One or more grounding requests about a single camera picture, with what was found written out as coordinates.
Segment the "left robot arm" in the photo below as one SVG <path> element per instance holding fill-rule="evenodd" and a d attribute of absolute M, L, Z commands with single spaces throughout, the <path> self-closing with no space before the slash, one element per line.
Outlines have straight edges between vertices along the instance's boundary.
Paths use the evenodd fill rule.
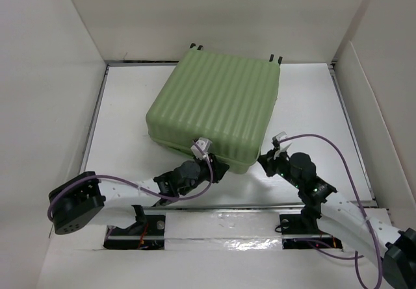
<path fill-rule="evenodd" d="M 88 224 L 113 226 L 136 235 L 144 229 L 145 208 L 196 199 L 228 170 L 228 164 L 208 154 L 138 182 L 86 171 L 49 193 L 47 217 L 57 235 L 71 234 Z M 207 187 L 196 193 L 203 183 Z"/>

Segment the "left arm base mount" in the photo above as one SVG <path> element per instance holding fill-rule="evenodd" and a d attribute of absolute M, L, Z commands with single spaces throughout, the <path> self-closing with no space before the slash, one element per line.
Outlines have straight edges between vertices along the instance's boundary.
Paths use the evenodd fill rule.
<path fill-rule="evenodd" d="M 108 227 L 103 247 L 109 250 L 163 250 L 166 216 L 146 215 L 143 208 L 135 206 L 136 221 L 126 229 Z"/>

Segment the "green hard-shell suitcase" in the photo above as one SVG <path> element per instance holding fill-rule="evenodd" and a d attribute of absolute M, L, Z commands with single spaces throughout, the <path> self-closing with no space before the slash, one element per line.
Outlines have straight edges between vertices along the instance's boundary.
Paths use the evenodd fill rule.
<path fill-rule="evenodd" d="M 281 59 L 255 59 L 206 51 L 192 44 L 146 114 L 149 137 L 187 155 L 193 140 L 209 148 L 233 173 L 253 166 L 279 92 Z"/>

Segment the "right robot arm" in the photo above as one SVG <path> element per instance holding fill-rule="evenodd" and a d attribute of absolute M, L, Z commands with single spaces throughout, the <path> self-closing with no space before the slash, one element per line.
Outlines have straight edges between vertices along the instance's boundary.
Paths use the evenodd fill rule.
<path fill-rule="evenodd" d="M 320 230 L 345 242 L 382 269 L 393 288 L 415 287 L 415 230 L 405 231 L 361 209 L 317 175 L 305 153 L 288 155 L 273 149 L 257 159 L 268 177 L 279 175 L 298 190 L 304 203 L 300 225 L 307 232 Z"/>

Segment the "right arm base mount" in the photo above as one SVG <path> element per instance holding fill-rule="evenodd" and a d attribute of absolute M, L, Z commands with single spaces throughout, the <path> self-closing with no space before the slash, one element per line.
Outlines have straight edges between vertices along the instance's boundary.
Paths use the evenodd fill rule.
<path fill-rule="evenodd" d="M 305 220 L 301 214 L 280 214 L 275 232 L 281 234 L 284 250 L 343 248 L 342 241 L 320 231 L 315 222 Z"/>

